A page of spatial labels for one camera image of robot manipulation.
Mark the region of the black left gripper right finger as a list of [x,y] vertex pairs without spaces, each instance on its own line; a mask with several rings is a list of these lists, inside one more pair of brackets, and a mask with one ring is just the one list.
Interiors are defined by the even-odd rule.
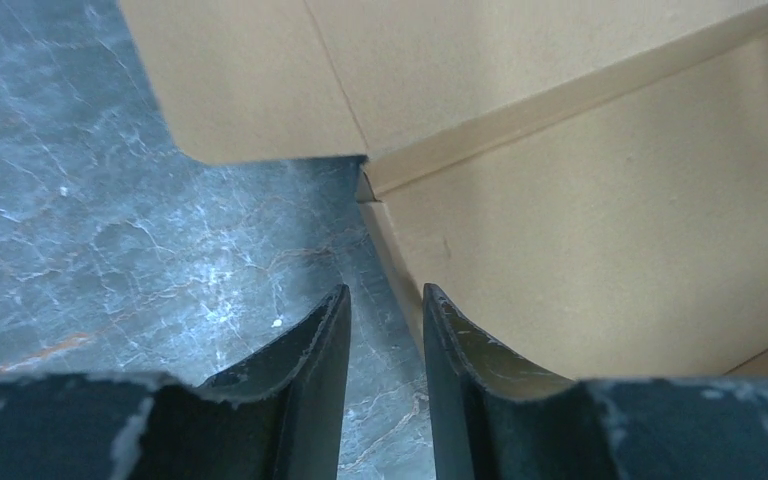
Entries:
[[423,342],[441,479],[768,479],[768,376],[572,381],[434,284]]

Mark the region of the cardboard box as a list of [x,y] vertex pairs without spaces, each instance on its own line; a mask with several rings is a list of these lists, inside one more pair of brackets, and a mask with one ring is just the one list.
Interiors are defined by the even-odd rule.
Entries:
[[123,1],[176,146],[360,155],[427,283],[567,378],[768,375],[768,1]]

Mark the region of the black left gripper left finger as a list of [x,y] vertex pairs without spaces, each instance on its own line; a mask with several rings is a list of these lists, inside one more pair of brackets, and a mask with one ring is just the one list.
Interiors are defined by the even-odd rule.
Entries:
[[196,387],[164,372],[0,374],[0,479],[333,479],[350,336],[342,284]]

